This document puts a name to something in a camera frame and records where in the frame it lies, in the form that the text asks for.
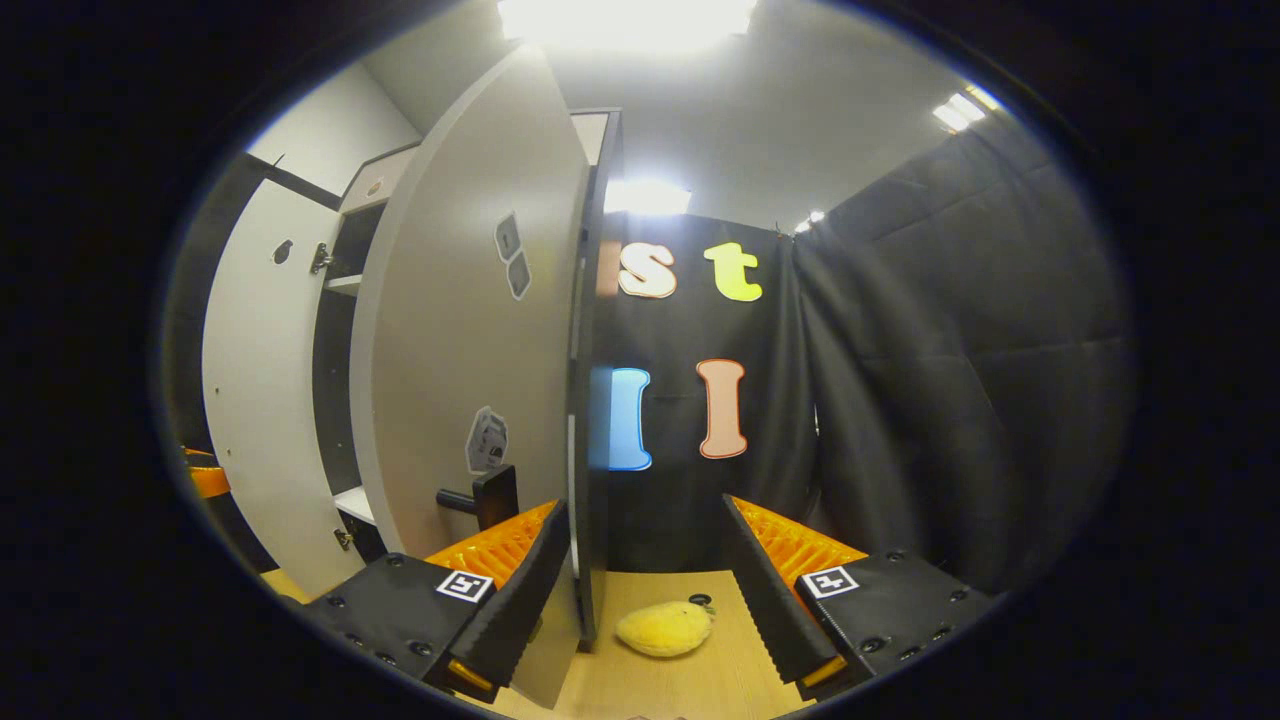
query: cabinet shelf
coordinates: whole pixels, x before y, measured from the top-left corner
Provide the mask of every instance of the cabinet shelf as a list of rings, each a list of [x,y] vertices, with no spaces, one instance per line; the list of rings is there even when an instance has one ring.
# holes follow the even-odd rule
[[[338,510],[378,527],[378,523],[374,521],[374,512],[369,509],[369,496],[365,495],[365,486],[339,492],[333,496],[333,503]]]
[[[360,292],[361,277],[364,275],[348,275],[346,278],[334,278],[332,281],[325,281],[324,288],[356,297],[356,293]]]

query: black curtain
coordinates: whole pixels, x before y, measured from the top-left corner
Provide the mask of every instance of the black curtain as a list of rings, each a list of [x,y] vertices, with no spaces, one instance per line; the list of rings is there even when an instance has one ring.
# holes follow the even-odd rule
[[[840,539],[987,592],[1062,551],[1112,477],[1133,341],[1070,174],[996,113],[795,243]]]
[[[723,569],[722,492],[796,519],[814,500],[814,402],[792,243],[773,231],[694,215],[632,215],[627,242],[671,250],[677,287],[663,299],[617,297],[613,366],[650,375],[641,429],[653,465],[609,473],[609,569]],[[748,268],[746,279],[762,287],[758,300],[730,300],[717,290],[703,251],[724,242],[756,256],[759,266]],[[709,359],[745,369],[739,413],[748,447],[723,460],[699,454],[707,389],[695,366]]]

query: white cabinet door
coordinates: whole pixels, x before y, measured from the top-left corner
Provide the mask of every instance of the white cabinet door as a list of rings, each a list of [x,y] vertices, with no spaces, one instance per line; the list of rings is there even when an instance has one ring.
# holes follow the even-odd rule
[[[236,223],[205,315],[205,413],[232,496],[253,534],[303,592],[330,591],[365,566],[343,550],[320,460],[311,352],[333,210],[262,181]]]
[[[586,176],[550,68],[525,46],[449,108],[399,178],[351,342],[356,456],[388,550],[424,557],[476,532],[475,518],[438,506],[435,493],[471,492],[466,443],[483,407],[506,420],[520,509],[567,497]],[[512,213],[531,277],[521,292],[495,240]]]

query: wooden table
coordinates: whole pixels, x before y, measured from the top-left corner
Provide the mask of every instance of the wooden table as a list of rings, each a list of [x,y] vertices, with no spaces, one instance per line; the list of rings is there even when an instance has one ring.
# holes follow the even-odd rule
[[[268,585],[270,585],[273,591],[278,592],[279,594],[292,597],[293,600],[301,602],[302,605],[306,605],[312,600],[315,600],[310,594],[302,592],[302,588],[300,588],[298,584],[293,582],[293,578],[285,575],[284,570],[280,568],[276,568],[275,570],[268,570],[266,573],[262,573],[260,577]]]
[[[712,596],[717,612],[710,637],[698,650],[680,657],[649,657],[613,634],[627,612],[694,593]],[[554,710],[509,688],[503,688],[492,706],[476,705],[517,720],[628,720],[637,715],[649,720],[763,720],[813,701],[800,700],[794,684],[783,685],[778,679],[733,574],[718,570],[609,573],[600,639],[594,652],[573,657]]]

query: ceiling light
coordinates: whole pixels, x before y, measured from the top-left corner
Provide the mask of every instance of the ceiling light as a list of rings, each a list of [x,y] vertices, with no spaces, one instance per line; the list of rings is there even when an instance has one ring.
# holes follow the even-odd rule
[[[942,105],[936,108],[933,110],[933,114],[943,123],[951,126],[951,129],[956,132],[969,127],[969,120],[966,120],[964,115],[961,115],[957,110],[955,110],[950,105]]]
[[[689,50],[744,35],[755,0],[502,0],[507,40],[608,50]]]
[[[973,102],[965,100],[965,97],[959,92],[951,96],[951,100],[947,101],[947,105],[955,108],[956,111],[964,115],[964,118],[970,123],[980,120],[987,117],[986,113],[979,110],[978,106],[974,105]]]
[[[973,95],[974,97],[977,97],[978,101],[982,102],[983,105],[986,105],[988,110],[998,110],[1000,109],[1000,102],[996,102],[995,97],[992,97],[991,95],[987,95],[986,90],[983,90],[983,88],[980,88],[978,86],[974,86],[974,85],[970,85],[969,87],[966,87],[964,90],[969,95]]]
[[[605,213],[682,215],[694,193],[657,181],[613,181],[604,188]]]

